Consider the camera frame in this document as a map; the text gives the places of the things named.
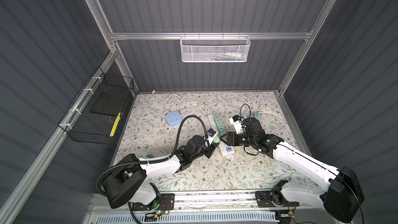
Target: power strip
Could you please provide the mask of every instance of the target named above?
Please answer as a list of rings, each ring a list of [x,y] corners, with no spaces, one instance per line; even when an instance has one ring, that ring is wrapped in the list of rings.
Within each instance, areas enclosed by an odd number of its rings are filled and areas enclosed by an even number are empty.
[[[222,125],[221,119],[217,113],[210,114],[207,117],[209,118],[210,126],[215,130],[217,129],[220,136],[222,136],[226,133],[225,129]],[[222,157],[225,157],[225,158],[233,158],[234,157],[235,150],[232,146],[227,146],[226,143],[221,141],[220,144],[218,145],[218,147],[220,148]]]

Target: corrugated gray panel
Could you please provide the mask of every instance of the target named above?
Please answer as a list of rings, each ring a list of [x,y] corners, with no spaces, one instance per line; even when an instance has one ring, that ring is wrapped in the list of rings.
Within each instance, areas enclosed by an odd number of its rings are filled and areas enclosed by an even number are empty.
[[[325,0],[99,0],[113,32],[303,32]]]
[[[356,172],[366,223],[396,223],[397,6],[338,0],[286,91],[312,154]]]
[[[84,0],[0,0],[0,40],[0,171],[3,175],[0,205],[3,205],[56,129],[73,97],[109,50]],[[102,157],[109,153],[109,147],[85,145],[91,149],[88,150],[74,145],[71,153],[86,153],[81,156],[91,156],[92,161],[96,157],[92,153]],[[80,181],[73,182],[75,177],[68,177],[75,173],[72,165],[77,160],[69,157],[65,162],[58,167],[59,172],[70,172],[58,178],[59,187],[63,183],[74,183],[78,187]],[[89,175],[94,171],[79,166],[74,170]],[[53,179],[51,174],[46,175],[49,180]],[[81,191],[89,193],[93,189]],[[65,213],[62,207],[66,203],[56,197],[57,192],[51,191],[54,196],[47,192],[35,189],[32,198],[42,201],[36,202],[34,208],[31,206],[35,211],[32,220],[45,217],[56,207],[59,214]],[[69,197],[79,195],[80,192],[71,191]],[[75,203],[85,208],[90,197],[85,201]]]
[[[247,62],[185,63],[176,40],[118,41],[140,91],[278,89],[301,40],[253,40]]]

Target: bundled white cable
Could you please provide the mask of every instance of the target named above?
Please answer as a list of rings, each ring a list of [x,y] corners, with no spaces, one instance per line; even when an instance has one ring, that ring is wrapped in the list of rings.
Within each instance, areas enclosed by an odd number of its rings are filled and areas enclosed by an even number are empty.
[[[279,119],[280,121],[284,121],[284,120],[285,120],[285,117],[284,117],[283,115],[281,115],[281,114],[275,112],[274,110],[272,110],[271,108],[269,108],[269,107],[267,107],[267,106],[265,106],[265,105],[261,105],[261,106],[260,106],[259,112],[260,112],[260,113],[267,114],[267,115],[272,115],[272,116],[274,116],[275,118]]]
[[[154,89],[154,90],[152,91],[152,95],[153,95],[153,97],[154,97],[158,102],[161,102],[161,103],[162,103],[162,102],[167,102],[168,99],[169,99],[170,97],[172,97],[172,96],[177,96],[177,97],[178,97],[180,100],[182,100],[183,102],[185,102],[185,103],[190,103],[191,105],[189,106],[188,109],[185,109],[185,108],[181,109],[181,116],[184,116],[184,115],[188,114],[190,111],[192,111],[192,110],[198,108],[198,106],[199,106],[198,102],[201,103],[201,104],[203,104],[205,107],[207,107],[206,104],[203,103],[203,102],[201,102],[201,101],[187,102],[187,101],[183,100],[178,94],[175,94],[175,93],[171,94],[171,95],[170,95],[169,97],[167,97],[167,99],[165,99],[164,101],[159,101],[159,100],[156,98],[155,93],[156,93],[156,90]]]

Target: black mounting plate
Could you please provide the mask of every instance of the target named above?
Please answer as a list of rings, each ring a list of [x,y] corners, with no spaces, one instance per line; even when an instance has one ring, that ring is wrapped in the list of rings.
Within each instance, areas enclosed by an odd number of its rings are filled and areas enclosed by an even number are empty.
[[[175,196],[174,194],[162,194],[159,206],[154,210],[148,209],[147,206],[145,206],[141,203],[138,203],[138,202],[134,202],[132,204],[132,210],[133,211],[156,211],[156,210],[163,210],[163,209],[173,210],[174,209],[174,196]]]
[[[272,198],[271,198],[271,190],[267,191],[256,191],[255,194],[259,194],[262,196],[262,198],[257,198],[257,204],[259,208],[270,208],[270,207],[276,207],[272,203]],[[289,202],[283,205],[283,207],[298,207],[300,204],[298,202]]]

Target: floral pattern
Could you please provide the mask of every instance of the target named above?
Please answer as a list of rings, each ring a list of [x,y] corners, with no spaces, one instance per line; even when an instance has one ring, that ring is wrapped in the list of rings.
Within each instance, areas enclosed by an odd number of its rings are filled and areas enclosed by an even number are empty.
[[[191,103],[185,103],[177,96],[171,96],[167,102],[161,102],[169,96],[170,94],[156,94],[155,96],[139,94],[137,96],[118,147],[115,164],[130,153],[134,153],[137,157],[147,155],[159,157],[172,151],[179,126],[170,127],[165,116],[172,111],[189,109]],[[258,111],[260,105],[266,105],[282,114],[273,92],[190,93],[180,94],[180,96],[188,102],[200,101],[206,104],[211,113],[219,114],[227,131],[234,130],[229,123],[229,118],[239,115],[239,110],[245,103],[250,106],[252,113]],[[198,107],[188,114],[199,116],[205,123],[206,129],[209,128],[207,115],[210,111],[203,104],[198,104]],[[247,106],[242,108],[241,114],[248,116]],[[260,114],[259,120],[266,133],[276,134],[297,148],[286,121],[277,120],[267,114]],[[185,145],[193,135],[202,136],[203,128],[197,119],[190,118],[182,127],[178,146]],[[257,156],[248,155],[243,151],[243,147],[234,147],[234,149],[233,159],[223,158],[219,149],[216,149],[210,159],[203,156],[192,162],[191,167],[182,172],[161,175],[149,181],[154,182],[160,191],[261,189],[273,187],[280,179],[314,185],[310,179],[283,162],[261,153]]]

